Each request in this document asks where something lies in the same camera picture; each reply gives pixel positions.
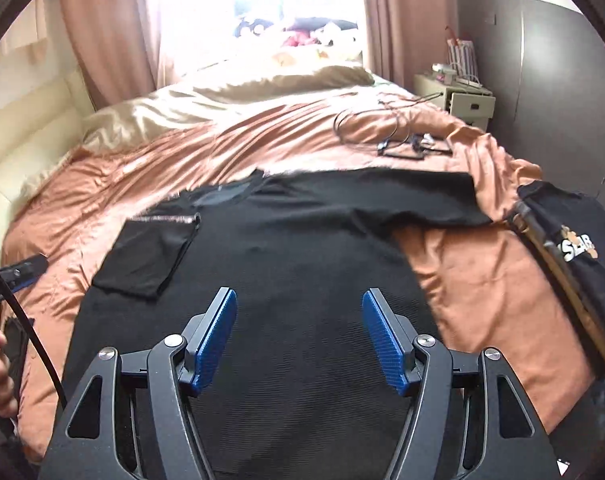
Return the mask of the person's left hand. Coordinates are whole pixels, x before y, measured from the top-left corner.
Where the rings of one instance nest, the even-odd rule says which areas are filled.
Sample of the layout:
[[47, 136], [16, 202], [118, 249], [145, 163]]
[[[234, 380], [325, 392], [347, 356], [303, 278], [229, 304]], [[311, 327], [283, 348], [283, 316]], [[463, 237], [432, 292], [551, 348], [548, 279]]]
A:
[[8, 374], [10, 360], [4, 352], [7, 339], [0, 330], [0, 417], [14, 418], [18, 412], [18, 401], [14, 395], [14, 380]]

